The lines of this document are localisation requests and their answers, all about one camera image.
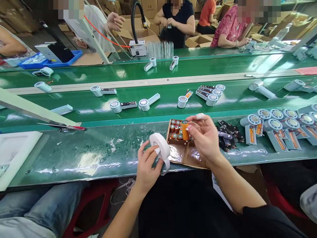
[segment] hand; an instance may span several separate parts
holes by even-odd
[[[138,151],[138,171],[136,173],[136,182],[134,185],[134,187],[138,190],[138,194],[144,197],[158,179],[164,163],[162,159],[159,159],[156,167],[152,168],[152,165],[157,157],[154,150],[158,148],[158,145],[148,148],[143,153],[144,148],[148,144],[149,141],[147,140],[140,146]]]
[[[171,25],[173,27],[176,27],[177,21],[175,21],[173,18],[167,19],[167,26]]]
[[[88,45],[86,42],[84,42],[83,40],[79,40],[78,38],[76,38],[76,44],[83,49],[87,49]]]
[[[163,28],[167,28],[167,19],[164,17],[161,17],[161,24],[162,24]]]
[[[109,31],[121,31],[122,29],[122,24],[125,21],[125,18],[120,17],[117,13],[110,13],[108,15],[108,19],[107,19],[107,25],[108,25],[108,29]]]
[[[189,133],[194,139],[199,154],[208,162],[216,162],[224,158],[219,148],[218,130],[210,116],[204,115],[201,120],[197,120],[196,116],[190,116],[186,120],[189,121]]]

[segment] plastic stool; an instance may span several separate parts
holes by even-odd
[[[106,225],[111,218],[106,218],[106,213],[110,204],[110,197],[112,191],[119,185],[118,179],[107,179],[92,181],[90,186],[83,191],[82,198],[76,208],[73,217],[64,232],[63,238],[87,238],[90,235],[96,233],[101,227]],[[79,235],[74,235],[74,228],[76,221],[84,209],[84,207],[92,200],[104,195],[100,213],[97,222],[88,230],[84,231]]]

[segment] person's left hand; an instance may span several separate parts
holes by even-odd
[[[134,185],[138,190],[138,194],[144,197],[158,179],[164,163],[162,159],[159,159],[156,167],[152,168],[157,157],[154,150],[158,148],[158,145],[152,146],[143,152],[148,144],[149,141],[147,140],[140,146],[138,151],[138,171],[136,173],[136,182]]]
[[[108,25],[108,29],[109,31],[121,31],[122,29],[122,24],[125,21],[125,18],[120,17],[117,13],[110,13],[108,15],[108,19],[107,19],[107,25]]]
[[[173,27],[176,27],[177,21],[175,21],[173,18],[167,19],[167,25],[171,25]]]

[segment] black hose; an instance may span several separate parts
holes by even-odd
[[[136,44],[138,44],[139,42],[138,42],[138,38],[136,37],[135,26],[134,26],[134,16],[135,16],[135,7],[136,6],[138,6],[139,9],[140,9],[144,29],[147,29],[147,26],[145,25],[146,24],[146,20],[145,20],[145,16],[144,16],[144,13],[143,13],[143,9],[142,9],[141,3],[138,0],[134,0],[134,2],[132,4],[132,10],[131,10],[132,11],[131,12],[131,27],[132,27],[132,34],[133,34],[133,37],[134,37],[134,41],[135,41]]]

